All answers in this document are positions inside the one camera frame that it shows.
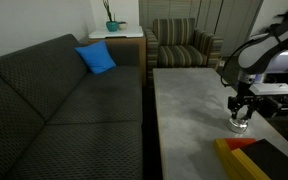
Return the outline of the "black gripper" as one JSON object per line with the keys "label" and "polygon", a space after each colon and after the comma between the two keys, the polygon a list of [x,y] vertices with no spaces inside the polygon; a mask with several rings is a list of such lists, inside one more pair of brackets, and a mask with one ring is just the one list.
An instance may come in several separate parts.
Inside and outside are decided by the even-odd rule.
{"label": "black gripper", "polygon": [[257,96],[250,91],[250,84],[240,82],[238,84],[237,95],[230,96],[228,98],[228,108],[231,111],[231,118],[237,119],[238,111],[243,107],[247,106],[247,112],[244,116],[244,120],[252,118],[252,114],[256,108],[260,106],[263,101],[263,97]]}

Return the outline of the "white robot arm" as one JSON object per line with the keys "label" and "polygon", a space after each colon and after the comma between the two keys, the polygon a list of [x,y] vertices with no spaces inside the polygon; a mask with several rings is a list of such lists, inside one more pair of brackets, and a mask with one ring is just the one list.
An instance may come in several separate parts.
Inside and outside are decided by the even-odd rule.
{"label": "white robot arm", "polygon": [[238,94],[230,97],[228,104],[232,120],[237,119],[238,111],[244,105],[249,109],[242,120],[250,119],[262,96],[288,94],[287,84],[262,80],[265,74],[288,73],[288,11],[278,17],[282,18],[281,23],[254,36],[239,52]]}

